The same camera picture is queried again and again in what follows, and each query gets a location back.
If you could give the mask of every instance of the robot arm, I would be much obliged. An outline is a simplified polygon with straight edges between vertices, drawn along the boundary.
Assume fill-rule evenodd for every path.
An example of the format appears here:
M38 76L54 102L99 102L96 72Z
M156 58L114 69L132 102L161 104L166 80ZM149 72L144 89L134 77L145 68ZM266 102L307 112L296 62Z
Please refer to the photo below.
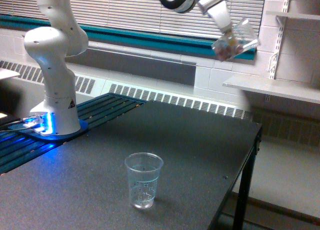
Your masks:
M37 0L51 27L28 31L24 46L37 61L44 77L44 101L31 115L44 116L43 124L33 130L42 136L65 136L80 130L76 107L75 74L66 66L65 57L83 53L88 36L77 24L70 0ZM34 122L26 124L32 127Z
M187 13L198 4L204 15L208 14L214 19L221 32L227 33L232 30L226 0L160 0L160 2L167 9L177 13Z
M203 14L212 17L223 33L232 25L225 0L160 0L178 13L190 11L198 4ZM46 116L41 127L33 130L43 136L69 135L79 131L76 107L75 74L69 70L65 57L76 56L88 47L88 36L77 24L70 0L37 0L51 27L30 30L24 38L29 55L41 67L44 77L44 101L35 106L32 115Z

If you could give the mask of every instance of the white shelf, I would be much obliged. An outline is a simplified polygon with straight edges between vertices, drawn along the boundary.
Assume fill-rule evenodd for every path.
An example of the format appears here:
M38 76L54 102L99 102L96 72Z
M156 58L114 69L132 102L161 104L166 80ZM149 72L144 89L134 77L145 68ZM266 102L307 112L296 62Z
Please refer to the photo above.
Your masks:
M20 74L18 72L11 71L11 70L4 69L4 68L0 67L0 80L17 77L19 75Z
M223 86L320 104L320 88L312 87L306 83L273 80L257 76L234 75L226 80Z
M305 20L318 20L320 21L320 15L293 13L293 12L281 12L281 11L266 11L267 15L274 15L277 17L286 17L290 19L305 19Z

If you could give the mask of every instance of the teal window frame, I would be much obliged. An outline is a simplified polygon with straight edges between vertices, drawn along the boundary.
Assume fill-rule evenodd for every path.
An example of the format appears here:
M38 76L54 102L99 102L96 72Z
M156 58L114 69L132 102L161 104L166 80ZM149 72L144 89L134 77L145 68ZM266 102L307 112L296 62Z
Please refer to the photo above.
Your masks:
M0 15L0 27L2 28L28 31L45 26L50 26L49 21L29 17ZM183 55L203 56L209 58L215 56L215 52L211 48L211 45L215 40L180 37L84 24L80 24L80 27L87 33L89 39L93 41L129 45L136 48L152 48L164 52L178 52ZM254 60L256 52L257 49L253 48L236 56L235 58Z

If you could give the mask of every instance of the black cord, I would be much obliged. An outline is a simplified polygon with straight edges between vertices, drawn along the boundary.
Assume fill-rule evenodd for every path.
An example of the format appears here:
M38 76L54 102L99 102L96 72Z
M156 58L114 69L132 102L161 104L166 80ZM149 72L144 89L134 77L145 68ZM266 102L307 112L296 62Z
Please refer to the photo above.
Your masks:
M0 131L0 133L10 133L10 132L18 132L18 131L22 131L22 130L27 130L27 129L32 129L35 126L30 126L30 127L24 127L24 128L17 128L17 129L12 129L12 130L2 130Z
M11 126L12 124L19 124L19 123L22 123L23 121L22 120L18 120L18 121L13 121L13 122L9 122L7 124L3 124L0 126L0 129L4 128L4 127L8 127L8 126Z

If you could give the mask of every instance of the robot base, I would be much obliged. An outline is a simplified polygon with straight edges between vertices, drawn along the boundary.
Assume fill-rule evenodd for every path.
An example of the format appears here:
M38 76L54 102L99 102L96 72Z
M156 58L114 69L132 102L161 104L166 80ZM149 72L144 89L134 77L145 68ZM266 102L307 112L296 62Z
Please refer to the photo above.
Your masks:
M29 136L31 138L41 140L41 141L46 141L46 142L67 142L72 139L75 139L76 137L86 133L88 131L88 123L86 121L80 120L80 130L76 131L71 134L67 135L52 135L52 136L42 136L39 133L36 133L32 129L26 129L26 130L19 130L18 133L21 133L23 135ZM21 129L24 128L24 125L22 123L19 124L14 124L9 127L10 130L15 130L15 129Z

